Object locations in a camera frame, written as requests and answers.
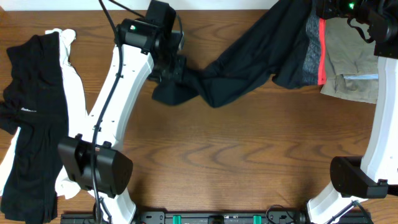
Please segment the black leggings grey red waistband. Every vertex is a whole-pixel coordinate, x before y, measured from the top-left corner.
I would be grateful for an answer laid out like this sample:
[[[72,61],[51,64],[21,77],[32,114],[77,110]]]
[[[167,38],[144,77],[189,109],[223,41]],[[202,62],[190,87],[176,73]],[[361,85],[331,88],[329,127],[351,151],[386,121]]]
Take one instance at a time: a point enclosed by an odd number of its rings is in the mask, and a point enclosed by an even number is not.
[[[325,20],[316,0],[280,0],[203,70],[162,78],[154,100],[179,105],[201,96],[218,108],[272,80],[297,89],[324,85]]]

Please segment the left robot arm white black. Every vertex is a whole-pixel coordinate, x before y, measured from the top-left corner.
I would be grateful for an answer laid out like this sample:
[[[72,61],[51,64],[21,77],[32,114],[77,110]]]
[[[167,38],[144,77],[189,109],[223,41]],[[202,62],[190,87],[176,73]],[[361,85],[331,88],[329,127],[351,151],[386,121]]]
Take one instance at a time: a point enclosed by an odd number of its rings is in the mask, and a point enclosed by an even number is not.
[[[133,163],[123,152],[130,114],[148,79],[180,75],[183,31],[166,2],[151,1],[145,15],[113,24],[115,48],[97,100],[77,133],[63,138],[58,152],[70,182],[92,194],[91,213],[66,214],[62,223],[132,223],[136,206],[127,189]]]

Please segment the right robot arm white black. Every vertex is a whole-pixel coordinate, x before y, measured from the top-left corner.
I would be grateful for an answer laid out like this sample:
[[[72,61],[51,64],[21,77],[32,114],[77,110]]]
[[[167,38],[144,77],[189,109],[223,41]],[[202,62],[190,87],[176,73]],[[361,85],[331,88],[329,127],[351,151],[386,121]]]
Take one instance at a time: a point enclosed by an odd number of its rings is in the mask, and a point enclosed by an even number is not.
[[[306,204],[298,223],[338,223],[374,198],[397,195],[397,1],[316,1],[317,16],[367,24],[378,57],[378,99],[364,156],[334,157],[331,182]]]

